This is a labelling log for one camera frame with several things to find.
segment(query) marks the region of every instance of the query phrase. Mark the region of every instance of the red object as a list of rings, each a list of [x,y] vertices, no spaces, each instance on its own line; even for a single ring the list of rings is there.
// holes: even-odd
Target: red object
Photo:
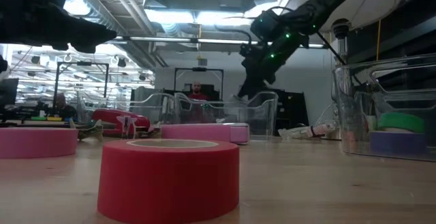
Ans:
[[[162,125],[163,139],[213,140],[245,145],[250,140],[248,124]]]
[[[29,159],[72,155],[77,147],[76,129],[1,128],[0,159]]]
[[[144,127],[145,131],[148,131],[150,127],[150,120],[144,116],[134,114],[133,112],[126,112],[122,110],[115,109],[97,109],[93,113],[93,120],[97,121],[101,119],[107,123],[115,124],[115,129],[105,129],[103,135],[121,135],[123,132],[123,124],[116,118],[118,116],[130,116],[131,118],[136,118],[136,127]],[[134,128],[129,128],[129,134],[133,134]]]
[[[104,144],[97,203],[103,215],[124,223],[191,223],[219,217],[238,205],[237,145],[133,142],[152,146],[135,146],[128,140]],[[197,147],[165,146],[181,142]]]
[[[192,93],[192,94],[189,94],[188,97],[189,97],[190,99],[197,99],[197,100],[202,100],[202,101],[207,101],[207,100],[209,100],[209,96],[207,96],[207,95],[203,95],[203,94],[201,94],[201,93],[198,93],[198,94],[194,94],[194,93]]]

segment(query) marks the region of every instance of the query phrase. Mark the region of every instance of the transparent container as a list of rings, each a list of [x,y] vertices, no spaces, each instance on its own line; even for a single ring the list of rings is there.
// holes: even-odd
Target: transparent container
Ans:
[[[249,101],[200,101],[176,93],[177,123],[247,123],[252,140],[268,140],[274,135],[278,95],[258,93]]]
[[[85,92],[77,92],[77,114],[80,124],[91,122],[97,109],[106,108],[131,112],[145,116],[151,125],[173,124],[175,122],[174,96],[164,93],[152,94],[144,101],[124,101],[92,96]]]
[[[343,66],[334,80],[345,152],[436,161],[436,54]]]

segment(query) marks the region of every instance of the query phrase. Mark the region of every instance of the white wall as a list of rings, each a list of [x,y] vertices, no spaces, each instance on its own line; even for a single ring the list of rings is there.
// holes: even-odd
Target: white wall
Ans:
[[[195,67],[198,53],[190,52],[177,54],[173,52],[161,53],[165,61],[171,66],[156,71],[155,87],[157,89],[174,89],[174,68]],[[242,57],[238,54],[228,55],[219,52],[204,52],[202,57],[208,59],[208,68],[224,69],[223,99],[237,94],[239,86],[244,82],[245,70],[240,64]],[[332,68],[334,63],[329,51],[322,49],[298,49],[276,73],[274,89],[287,92],[304,93],[309,122],[314,123],[321,113],[331,104]],[[182,76],[178,71],[176,90],[182,90],[185,83],[193,81],[202,84],[213,84],[219,90],[221,81],[210,72],[186,71]]]

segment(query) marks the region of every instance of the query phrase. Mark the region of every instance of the red tape roll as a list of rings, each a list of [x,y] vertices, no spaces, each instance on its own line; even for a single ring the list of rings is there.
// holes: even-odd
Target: red tape roll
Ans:
[[[28,159],[72,155],[76,129],[12,127],[0,129],[0,159]]]
[[[125,223],[219,217],[239,199],[239,148],[225,142],[121,140],[103,147],[97,209]]]

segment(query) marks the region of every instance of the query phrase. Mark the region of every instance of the workbench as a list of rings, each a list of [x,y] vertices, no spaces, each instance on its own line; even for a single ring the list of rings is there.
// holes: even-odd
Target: workbench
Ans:
[[[118,223],[96,212],[101,157],[81,142],[68,157],[0,159],[0,223]],[[202,223],[428,224],[435,210],[436,163],[276,138],[241,146],[239,206]]]

